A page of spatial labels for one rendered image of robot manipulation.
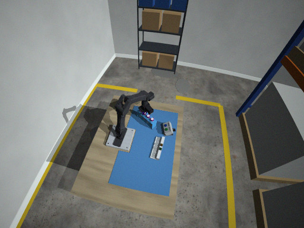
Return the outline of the grey key panel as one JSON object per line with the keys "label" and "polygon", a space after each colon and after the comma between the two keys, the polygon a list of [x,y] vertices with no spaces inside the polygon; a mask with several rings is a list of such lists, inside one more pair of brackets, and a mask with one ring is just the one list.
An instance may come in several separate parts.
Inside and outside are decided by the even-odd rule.
{"label": "grey key panel", "polygon": [[166,123],[163,123],[162,128],[163,128],[164,136],[173,135],[173,132],[175,132],[175,129],[172,128],[172,125],[171,125],[170,121],[168,121]]}

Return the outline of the white rectangular console with lamps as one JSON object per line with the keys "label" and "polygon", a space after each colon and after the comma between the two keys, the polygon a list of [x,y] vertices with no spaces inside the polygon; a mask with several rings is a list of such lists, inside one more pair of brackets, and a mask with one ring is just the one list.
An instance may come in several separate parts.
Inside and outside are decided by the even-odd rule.
{"label": "white rectangular console with lamps", "polygon": [[156,137],[150,158],[159,160],[165,137]]}

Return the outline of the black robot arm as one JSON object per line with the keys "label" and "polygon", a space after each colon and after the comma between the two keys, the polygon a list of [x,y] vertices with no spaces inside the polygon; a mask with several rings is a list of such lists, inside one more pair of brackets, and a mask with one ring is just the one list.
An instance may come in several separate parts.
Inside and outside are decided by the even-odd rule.
{"label": "black robot arm", "polygon": [[[127,128],[125,128],[125,116],[129,112],[130,106],[133,103],[138,101],[142,101],[142,109],[148,112],[148,114],[153,113],[153,109],[150,107],[148,101],[151,101],[154,98],[154,93],[142,90],[137,94],[134,95],[127,95],[124,94],[120,96],[117,103],[115,104],[115,111],[117,112],[117,125],[115,127],[116,132],[116,139],[113,143],[114,146],[121,147],[123,142],[124,136],[126,134]],[[123,99],[125,104],[123,104]],[[143,106],[144,105],[144,106]],[[146,106],[145,106],[146,105]]]}

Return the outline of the blue work mat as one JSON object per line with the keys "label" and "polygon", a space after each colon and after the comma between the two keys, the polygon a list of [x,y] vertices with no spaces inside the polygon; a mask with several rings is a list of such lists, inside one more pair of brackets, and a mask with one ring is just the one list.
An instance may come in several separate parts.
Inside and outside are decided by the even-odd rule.
{"label": "blue work mat", "polygon": [[[157,122],[151,129],[137,117],[138,107],[134,106],[127,125],[127,128],[136,130],[130,152],[118,152],[108,183],[169,196],[178,113],[153,109],[150,116]],[[175,132],[164,136],[162,126],[168,121]],[[156,137],[165,137],[159,160],[150,158]]]}

